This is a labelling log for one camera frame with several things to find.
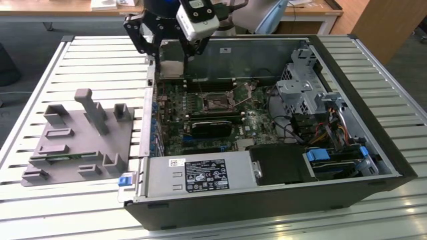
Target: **warning label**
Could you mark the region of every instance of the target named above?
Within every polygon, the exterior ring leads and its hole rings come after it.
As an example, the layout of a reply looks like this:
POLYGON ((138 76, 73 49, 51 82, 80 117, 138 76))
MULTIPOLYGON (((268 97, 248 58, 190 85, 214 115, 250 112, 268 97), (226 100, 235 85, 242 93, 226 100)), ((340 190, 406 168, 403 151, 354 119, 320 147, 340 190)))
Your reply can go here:
POLYGON ((186 162, 186 189, 188 193, 230 189, 226 160, 186 162))

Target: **sticker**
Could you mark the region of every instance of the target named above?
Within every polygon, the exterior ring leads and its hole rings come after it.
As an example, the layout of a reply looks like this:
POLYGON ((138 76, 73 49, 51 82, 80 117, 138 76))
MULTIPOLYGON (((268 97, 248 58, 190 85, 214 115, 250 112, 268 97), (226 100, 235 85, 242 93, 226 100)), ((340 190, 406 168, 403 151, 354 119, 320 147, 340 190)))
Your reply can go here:
POLYGON ((231 54, 232 53, 232 48, 231 47, 222 47, 219 49, 220 54, 231 54))
POLYGON ((186 162, 184 159, 184 165, 188 193, 230 189, 224 159, 191 162, 186 162))
POLYGON ((186 158, 175 158, 168 160, 170 167, 183 167, 186 163, 186 158))
POLYGON ((192 1, 190 1, 190 6, 194 9, 199 9, 199 8, 203 8, 206 5, 203 4, 202 0, 192 0, 192 1))

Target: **black side panel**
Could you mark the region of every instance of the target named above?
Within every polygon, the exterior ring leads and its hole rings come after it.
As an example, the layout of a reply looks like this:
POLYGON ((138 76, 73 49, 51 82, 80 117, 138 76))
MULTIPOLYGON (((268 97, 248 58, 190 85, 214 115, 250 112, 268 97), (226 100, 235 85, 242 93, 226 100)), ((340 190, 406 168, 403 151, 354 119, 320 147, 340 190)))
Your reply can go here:
POLYGON ((406 158, 403 157, 394 141, 391 140, 386 130, 383 129, 376 117, 374 116, 366 102, 363 101, 352 83, 350 82, 342 68, 339 67, 332 55, 330 54, 326 46, 320 42, 316 35, 310 36, 310 42, 312 43, 320 58, 326 63, 334 78, 336 79, 338 85, 340 86, 348 100, 354 106, 354 110, 358 112, 374 138, 386 153, 396 171, 410 180, 418 177, 411 165, 408 164, 406 158))
POLYGON ((131 203, 124 208, 143 227, 155 231, 171 226, 184 228, 347 208, 367 196, 384 191, 387 185, 399 184, 400 180, 382 180, 386 184, 370 184, 375 180, 358 181, 155 202, 166 207, 151 207, 148 202, 131 203))

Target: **black plastic cover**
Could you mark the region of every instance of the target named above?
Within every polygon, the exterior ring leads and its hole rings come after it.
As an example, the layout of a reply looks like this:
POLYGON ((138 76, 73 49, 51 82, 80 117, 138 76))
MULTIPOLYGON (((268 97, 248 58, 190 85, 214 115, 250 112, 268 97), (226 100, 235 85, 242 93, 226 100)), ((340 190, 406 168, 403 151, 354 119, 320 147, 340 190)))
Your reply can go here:
POLYGON ((272 143, 247 147, 251 160, 259 164, 259 186, 314 182, 303 158, 304 148, 295 144, 272 143))

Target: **slotted metal table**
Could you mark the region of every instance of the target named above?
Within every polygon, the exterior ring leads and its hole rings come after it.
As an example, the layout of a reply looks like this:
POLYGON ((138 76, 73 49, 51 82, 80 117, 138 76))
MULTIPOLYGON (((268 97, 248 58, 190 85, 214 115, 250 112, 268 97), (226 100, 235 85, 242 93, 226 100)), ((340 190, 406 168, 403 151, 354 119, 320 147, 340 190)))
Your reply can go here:
MULTIPOLYGON (((420 239, 427 237, 427 116, 358 39, 319 36, 419 178, 350 208, 147 231, 118 202, 118 180, 23 187, 49 104, 135 107, 130 171, 138 167, 147 61, 127 36, 64 38, 0 151, 0 239, 420 239)), ((336 89, 327 72, 324 78, 336 89)))

